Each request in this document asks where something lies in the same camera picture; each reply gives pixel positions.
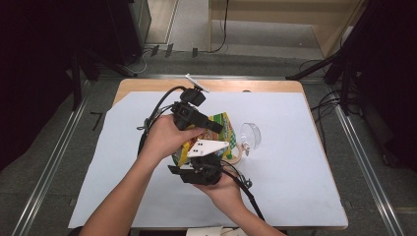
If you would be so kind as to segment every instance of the transparent container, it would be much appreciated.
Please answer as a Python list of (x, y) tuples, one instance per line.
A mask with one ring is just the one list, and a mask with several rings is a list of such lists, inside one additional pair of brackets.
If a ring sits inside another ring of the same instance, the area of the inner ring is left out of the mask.
[(258, 148), (262, 140), (261, 131), (254, 123), (244, 123), (240, 128), (240, 141), (246, 155), (251, 150)]

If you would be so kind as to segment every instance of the power cord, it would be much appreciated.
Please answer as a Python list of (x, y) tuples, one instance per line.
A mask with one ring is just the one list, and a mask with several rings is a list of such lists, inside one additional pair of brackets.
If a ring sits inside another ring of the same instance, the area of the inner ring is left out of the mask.
[(134, 71), (134, 70), (129, 69), (126, 66), (123, 66), (123, 68), (126, 69), (127, 71), (129, 71), (130, 73), (132, 73), (134, 77), (136, 77), (140, 73), (143, 73), (147, 69), (147, 66), (148, 66), (147, 61), (145, 60), (145, 55), (147, 55), (150, 52), (151, 52), (151, 50), (148, 50), (148, 51), (145, 51), (142, 54), (142, 61), (144, 61), (144, 63), (145, 63), (145, 66), (144, 66), (144, 68), (142, 70), (140, 70), (140, 71)]
[[(315, 119), (315, 124), (319, 123), (319, 129), (320, 129), (320, 133), (321, 133), (321, 137), (322, 137), (322, 143), (323, 143), (323, 149), (324, 149), (325, 153), (328, 153), (328, 149), (327, 149), (325, 129), (324, 129), (322, 121), (323, 121), (324, 117), (328, 116), (337, 107), (337, 105), (340, 104), (340, 98), (336, 97), (336, 98), (329, 99), (327, 101), (325, 101), (325, 100), (328, 96), (330, 96), (334, 93), (338, 93), (338, 92), (341, 92), (341, 90), (338, 89), (338, 90), (333, 90), (333, 91), (329, 92), (328, 94), (326, 94), (320, 100), (319, 105), (310, 108), (310, 111), (312, 111), (312, 112), (317, 110), (317, 116), (318, 117), (317, 117), (317, 119)], [(358, 92), (354, 91), (354, 90), (350, 90), (349, 93), (356, 93), (357, 94)], [(348, 107), (349, 113), (360, 115), (360, 112), (351, 111), (351, 109), (349, 107), (349, 105), (351, 105), (351, 104), (356, 105), (357, 104), (357, 99), (356, 98), (348, 98), (348, 106), (347, 107)]]
[(152, 127), (154, 121), (156, 120), (157, 117), (159, 117), (164, 111), (166, 111), (167, 109), (169, 109), (170, 106), (165, 106), (163, 107), (161, 110), (159, 110), (159, 106), (162, 104), (162, 102), (166, 99), (166, 97), (171, 94), (172, 92), (174, 92), (177, 89), (181, 89), (181, 90), (186, 90), (185, 87), (183, 86), (179, 86), (179, 87), (174, 87), (172, 89), (170, 89), (159, 101), (159, 103), (156, 105), (155, 109), (153, 110), (152, 114), (150, 115), (149, 118), (145, 119), (145, 123), (143, 127), (138, 127), (138, 130), (144, 130), (144, 133), (141, 136), (141, 141), (139, 143), (139, 149), (138, 149), (138, 154), (141, 152), (142, 148), (144, 147), (145, 144), (145, 140), (147, 139), (148, 133), (150, 128)]
[(208, 165), (208, 164), (199, 164), (198, 166), (195, 166), (196, 168), (210, 168), (210, 169), (215, 169), (215, 170), (219, 170), (221, 172), (223, 172), (224, 174), (226, 174), (227, 176), (229, 176), (230, 178), (233, 179), (233, 181), (237, 184), (237, 186), (239, 186), (239, 188), (245, 193), (245, 195), (248, 197), (249, 202), (251, 202), (252, 207), (254, 208), (255, 212), (257, 213), (258, 217), (265, 221), (265, 218), (263, 216), (263, 214), (261, 213), (260, 208), (258, 207), (258, 204), (255, 200), (255, 197), (251, 194), (251, 192), (249, 191), (249, 189), (245, 186), (244, 183), (242, 183), (238, 177), (234, 176), (233, 174), (231, 174), (230, 172), (228, 172), (227, 170), (223, 169), (223, 168), (219, 168), (216, 166), (212, 166), (212, 165)]
[(239, 170), (237, 170), (232, 164), (225, 160), (220, 160), (221, 163), (223, 163), (222, 166), (230, 167), (233, 172), (236, 173), (239, 180), (246, 186), (246, 188), (250, 189), (252, 187), (252, 181), (251, 179), (246, 180), (245, 176), (243, 176)]
[(221, 45), (217, 49), (215, 49), (214, 51), (210, 51), (209, 53), (218, 52), (223, 47), (224, 42), (226, 41), (226, 37), (227, 37), (226, 26), (227, 26), (227, 12), (228, 12), (228, 9), (229, 9), (229, 0), (226, 1), (226, 12), (224, 13), (223, 42), (221, 43)]

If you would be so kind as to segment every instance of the white paper sheet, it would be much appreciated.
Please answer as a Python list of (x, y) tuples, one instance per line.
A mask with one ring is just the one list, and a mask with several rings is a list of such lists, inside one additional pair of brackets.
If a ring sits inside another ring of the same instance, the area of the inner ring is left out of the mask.
[(223, 227), (189, 228), (186, 236), (220, 236)]
[[(165, 105), (179, 100), (172, 93)], [(131, 92), (108, 111), (93, 160), (69, 227), (84, 225), (135, 161), (142, 126), (164, 92)], [(328, 162), (305, 97), (300, 92), (211, 92), (199, 107), (206, 115), (226, 111), (239, 137), (252, 122), (262, 133), (260, 147), (238, 169), (253, 181), (250, 189), (274, 226), (346, 227)], [(235, 226), (194, 188), (172, 175), (165, 158), (155, 169), (133, 227)], [(252, 209), (246, 196), (245, 204)]]

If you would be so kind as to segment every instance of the finger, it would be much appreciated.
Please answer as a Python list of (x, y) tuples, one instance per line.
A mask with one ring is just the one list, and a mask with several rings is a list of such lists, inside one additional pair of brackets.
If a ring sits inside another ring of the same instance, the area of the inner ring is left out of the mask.
[(198, 128), (194, 128), (194, 129), (191, 129), (191, 130), (183, 131), (182, 134), (183, 134), (185, 140), (191, 140), (193, 137), (202, 134), (204, 131), (205, 131), (205, 129), (198, 127)]

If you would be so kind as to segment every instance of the metal rail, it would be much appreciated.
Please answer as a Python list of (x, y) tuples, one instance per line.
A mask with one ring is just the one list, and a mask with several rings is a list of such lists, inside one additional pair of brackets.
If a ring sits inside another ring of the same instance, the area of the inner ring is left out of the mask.
[(340, 123), (346, 133), (346, 137), (352, 146), (353, 152), (356, 156), (358, 164), (361, 168), (362, 174), (364, 175), (365, 181), (368, 184), (368, 188), (374, 198), (378, 210), (380, 211), (381, 217), (386, 225), (387, 231), (391, 236), (405, 235), (398, 217), (395, 214), (394, 208), (392, 207), (388, 196), (381, 185), (377, 174), (369, 161), (368, 155), (366, 154), (357, 134), (352, 125), (350, 117), (345, 116), (340, 106), (336, 108), (336, 114), (340, 120)]
[(25, 236), (28, 235), (30, 227), (34, 221), (34, 218), (37, 215), (37, 212), (40, 209), (40, 206), (46, 196), (46, 193), (49, 189), (49, 186), (53, 180), (53, 177), (58, 169), (58, 166), (62, 160), (65, 149), (67, 148), (68, 143), (73, 136), (73, 133), (77, 127), (78, 122), (83, 114), (84, 108), (86, 107), (86, 101), (89, 97), (90, 91), (93, 84), (89, 81), (84, 83), (84, 92), (85, 96), (81, 101), (77, 110), (71, 113), (71, 116), (65, 125), (64, 131), (62, 132), (59, 140), (49, 157), (48, 162), (46, 163), (43, 172), (37, 181), (36, 186), (34, 187), (33, 192), (31, 193), (24, 211), (21, 215), (21, 218), (18, 221), (18, 224), (15, 227), (15, 230), (12, 233), (12, 236)]

